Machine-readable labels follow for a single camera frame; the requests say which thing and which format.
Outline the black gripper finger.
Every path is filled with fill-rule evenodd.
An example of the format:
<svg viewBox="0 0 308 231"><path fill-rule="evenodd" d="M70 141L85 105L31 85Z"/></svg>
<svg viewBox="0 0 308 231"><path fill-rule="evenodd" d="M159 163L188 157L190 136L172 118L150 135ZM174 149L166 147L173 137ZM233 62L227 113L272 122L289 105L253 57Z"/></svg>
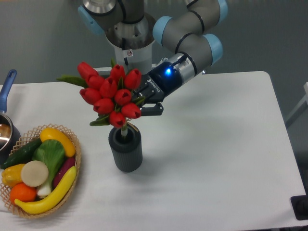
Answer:
<svg viewBox="0 0 308 231"><path fill-rule="evenodd" d="M141 116L160 116L164 108L161 103L145 103L140 106Z"/></svg>

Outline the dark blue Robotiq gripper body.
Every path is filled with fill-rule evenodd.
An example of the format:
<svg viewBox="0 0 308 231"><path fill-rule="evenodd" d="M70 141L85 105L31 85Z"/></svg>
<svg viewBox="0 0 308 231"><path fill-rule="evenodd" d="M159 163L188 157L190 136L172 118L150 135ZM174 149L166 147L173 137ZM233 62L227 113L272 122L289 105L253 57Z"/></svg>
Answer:
<svg viewBox="0 0 308 231"><path fill-rule="evenodd" d="M160 103L177 90L183 79L176 65L163 62L149 73L142 75L141 84L133 91L133 99L145 97L144 103Z"/></svg>

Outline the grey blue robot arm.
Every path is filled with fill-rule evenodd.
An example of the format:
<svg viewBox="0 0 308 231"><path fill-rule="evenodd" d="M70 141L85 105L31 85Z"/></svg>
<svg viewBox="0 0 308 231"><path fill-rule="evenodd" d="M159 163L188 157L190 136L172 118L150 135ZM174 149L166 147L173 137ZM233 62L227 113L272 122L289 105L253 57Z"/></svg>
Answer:
<svg viewBox="0 0 308 231"><path fill-rule="evenodd" d="M187 0L187 12L177 19L154 19L142 0L85 0L80 18L95 34L105 34L125 70L137 68L141 85L133 98L145 97L143 116L159 116L162 101L212 66L223 55L220 40L207 30L228 14L224 0Z"/></svg>

